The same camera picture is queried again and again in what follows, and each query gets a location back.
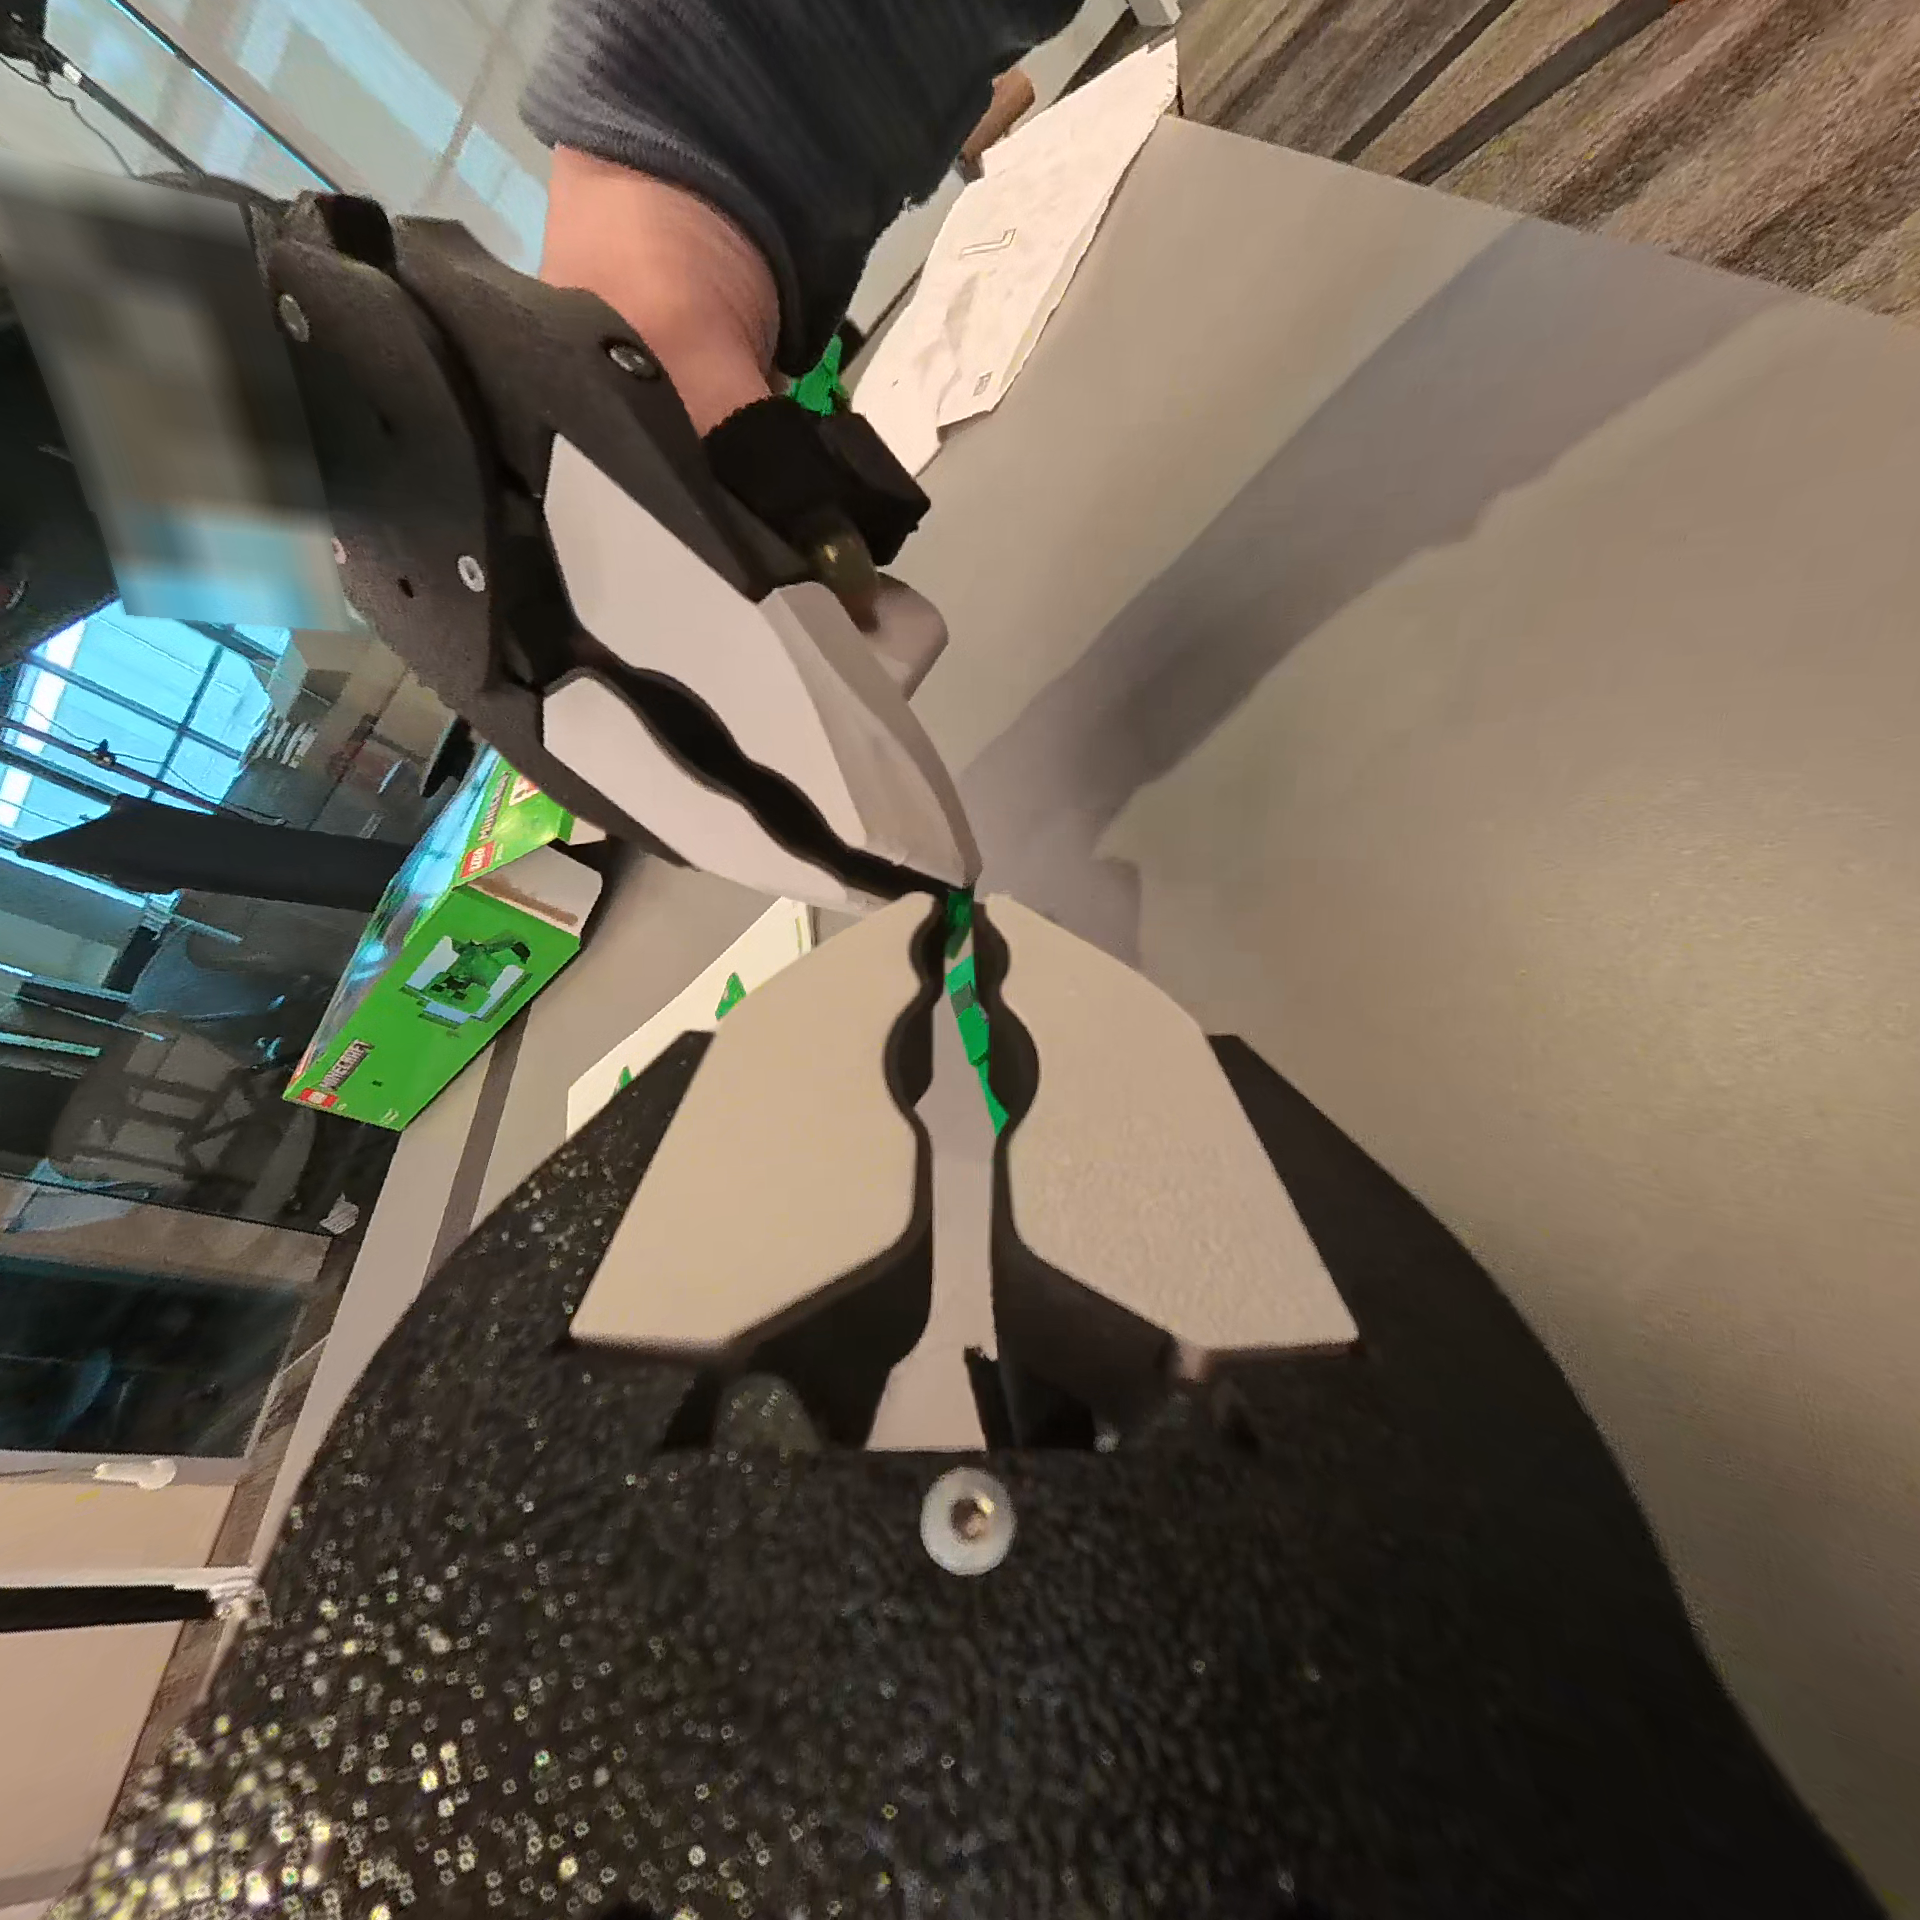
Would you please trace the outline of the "building instruction booklet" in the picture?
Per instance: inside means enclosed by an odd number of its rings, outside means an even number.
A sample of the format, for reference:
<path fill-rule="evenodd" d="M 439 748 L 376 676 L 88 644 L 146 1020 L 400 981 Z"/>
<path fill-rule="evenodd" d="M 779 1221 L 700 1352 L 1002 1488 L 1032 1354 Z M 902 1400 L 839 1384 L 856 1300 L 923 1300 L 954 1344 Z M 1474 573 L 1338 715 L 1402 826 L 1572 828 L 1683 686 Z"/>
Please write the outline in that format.
<path fill-rule="evenodd" d="M 579 1134 L 677 1040 L 714 1032 L 759 985 L 808 954 L 816 940 L 813 906 L 781 898 L 763 909 L 660 1011 L 645 1018 L 571 1084 L 565 1137 Z"/>

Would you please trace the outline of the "green brick set box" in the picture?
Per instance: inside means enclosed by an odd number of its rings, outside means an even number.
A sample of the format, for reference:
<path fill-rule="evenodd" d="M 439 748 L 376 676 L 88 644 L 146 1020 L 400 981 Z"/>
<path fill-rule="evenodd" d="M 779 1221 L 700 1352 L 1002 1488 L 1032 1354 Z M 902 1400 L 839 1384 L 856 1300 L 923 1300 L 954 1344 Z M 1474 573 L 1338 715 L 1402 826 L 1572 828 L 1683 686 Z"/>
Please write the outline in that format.
<path fill-rule="evenodd" d="M 483 749 L 380 898 L 284 1100 L 408 1128 L 571 962 L 600 841 Z"/>

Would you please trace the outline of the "green studded brick plate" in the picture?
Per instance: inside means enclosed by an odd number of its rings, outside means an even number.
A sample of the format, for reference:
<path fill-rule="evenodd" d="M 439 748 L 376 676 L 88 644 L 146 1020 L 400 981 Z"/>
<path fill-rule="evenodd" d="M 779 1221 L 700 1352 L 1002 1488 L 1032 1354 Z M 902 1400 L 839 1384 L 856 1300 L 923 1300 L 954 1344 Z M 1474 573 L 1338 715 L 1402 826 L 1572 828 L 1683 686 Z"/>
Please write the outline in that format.
<path fill-rule="evenodd" d="M 972 890 L 943 892 L 943 996 L 950 1011 L 965 1062 L 975 1078 L 992 1139 L 1007 1128 L 992 1078 L 992 1011 L 988 987 L 999 964 L 999 933 Z"/>

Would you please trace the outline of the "person's right forearm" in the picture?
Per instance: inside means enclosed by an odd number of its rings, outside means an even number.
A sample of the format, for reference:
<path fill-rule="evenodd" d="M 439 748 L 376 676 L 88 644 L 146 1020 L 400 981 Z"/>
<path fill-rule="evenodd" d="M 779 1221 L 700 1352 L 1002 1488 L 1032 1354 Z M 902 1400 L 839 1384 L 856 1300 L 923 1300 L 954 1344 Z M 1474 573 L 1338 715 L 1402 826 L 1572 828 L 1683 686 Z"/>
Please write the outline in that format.
<path fill-rule="evenodd" d="M 774 369 L 823 357 L 877 237 L 1074 2 L 567 2 L 518 109 L 551 150 L 706 202 L 774 284 Z"/>

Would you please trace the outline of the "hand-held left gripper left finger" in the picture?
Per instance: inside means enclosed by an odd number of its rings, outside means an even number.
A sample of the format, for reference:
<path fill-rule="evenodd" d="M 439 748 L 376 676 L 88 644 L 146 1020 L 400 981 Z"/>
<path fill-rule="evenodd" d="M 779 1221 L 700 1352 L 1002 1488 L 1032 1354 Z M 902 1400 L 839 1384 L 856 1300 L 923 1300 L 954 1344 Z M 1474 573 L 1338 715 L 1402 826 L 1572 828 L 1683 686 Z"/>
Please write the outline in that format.
<path fill-rule="evenodd" d="M 746 1357 L 916 1257 L 941 897 L 908 897 L 770 977 L 709 1033 L 568 1332 L 666 1361 Z"/>

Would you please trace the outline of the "person's right hand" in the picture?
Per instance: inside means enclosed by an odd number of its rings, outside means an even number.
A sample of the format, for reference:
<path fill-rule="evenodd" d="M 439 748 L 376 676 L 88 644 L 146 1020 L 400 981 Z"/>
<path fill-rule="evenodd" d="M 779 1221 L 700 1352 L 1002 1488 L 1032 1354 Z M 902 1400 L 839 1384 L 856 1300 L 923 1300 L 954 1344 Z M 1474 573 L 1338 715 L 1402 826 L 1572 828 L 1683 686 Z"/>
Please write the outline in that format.
<path fill-rule="evenodd" d="M 774 394 L 774 277 L 730 217 L 671 184 L 556 149 L 539 278 L 628 323 L 700 434 Z"/>

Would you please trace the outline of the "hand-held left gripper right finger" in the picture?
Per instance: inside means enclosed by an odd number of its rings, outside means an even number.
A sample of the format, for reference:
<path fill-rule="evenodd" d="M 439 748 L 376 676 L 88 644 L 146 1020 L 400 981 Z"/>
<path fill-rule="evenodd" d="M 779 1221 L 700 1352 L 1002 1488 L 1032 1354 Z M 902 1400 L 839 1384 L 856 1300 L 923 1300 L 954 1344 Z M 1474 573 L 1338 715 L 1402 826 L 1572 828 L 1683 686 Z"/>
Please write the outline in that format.
<path fill-rule="evenodd" d="M 1203 1385 L 1357 1342 L 1323 1257 L 1197 1022 L 1010 897 L 978 906 L 1004 1123 L 999 1361 L 1047 1385 Z"/>

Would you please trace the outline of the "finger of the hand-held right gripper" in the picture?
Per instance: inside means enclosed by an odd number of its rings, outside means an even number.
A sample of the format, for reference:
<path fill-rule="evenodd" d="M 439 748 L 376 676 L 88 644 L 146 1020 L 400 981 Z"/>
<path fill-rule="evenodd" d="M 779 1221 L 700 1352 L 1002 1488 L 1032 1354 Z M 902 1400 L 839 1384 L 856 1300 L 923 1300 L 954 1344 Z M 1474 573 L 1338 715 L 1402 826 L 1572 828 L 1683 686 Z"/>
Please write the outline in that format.
<path fill-rule="evenodd" d="M 541 744 L 692 872 L 827 908 L 919 892 L 912 872 L 848 848 L 788 777 L 749 760 L 706 704 L 655 675 L 568 669 L 541 697 Z"/>
<path fill-rule="evenodd" d="M 912 872 L 919 894 L 978 881 L 965 802 L 895 669 L 943 649 L 925 598 L 883 584 L 891 652 L 827 586 L 754 602 L 567 440 L 551 448 L 543 522 L 567 603 L 611 656 L 579 665 L 655 675 L 696 697 L 848 848 Z"/>

